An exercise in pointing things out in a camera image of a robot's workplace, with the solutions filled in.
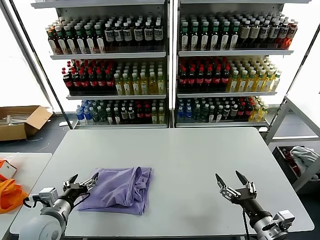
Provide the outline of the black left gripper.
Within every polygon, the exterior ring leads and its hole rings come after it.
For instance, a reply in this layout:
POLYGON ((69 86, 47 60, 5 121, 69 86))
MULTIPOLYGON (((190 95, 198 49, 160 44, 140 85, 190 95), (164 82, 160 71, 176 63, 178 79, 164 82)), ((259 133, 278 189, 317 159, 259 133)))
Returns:
POLYGON ((60 199, 67 201, 71 208, 75 207, 75 201, 81 195, 89 192, 94 186, 96 186, 99 173, 95 173, 90 179, 84 182, 74 184, 77 177, 78 174, 75 174, 63 182, 63 194, 60 196, 60 199))

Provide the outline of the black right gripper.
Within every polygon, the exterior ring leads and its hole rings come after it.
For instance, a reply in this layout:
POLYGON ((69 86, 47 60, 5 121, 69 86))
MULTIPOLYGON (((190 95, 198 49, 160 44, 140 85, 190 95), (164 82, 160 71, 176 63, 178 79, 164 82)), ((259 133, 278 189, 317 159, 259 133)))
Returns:
POLYGON ((215 177, 217 184, 220 187, 219 193, 227 200, 233 201, 237 205, 240 205, 244 212, 249 217, 249 224, 254 226, 258 221, 265 217, 271 217, 272 214, 260 206, 257 202, 257 189, 253 181, 249 181, 243 174, 239 171, 235 171, 238 179, 245 188, 240 188, 234 190, 233 188, 227 186, 223 179, 216 173, 215 177))

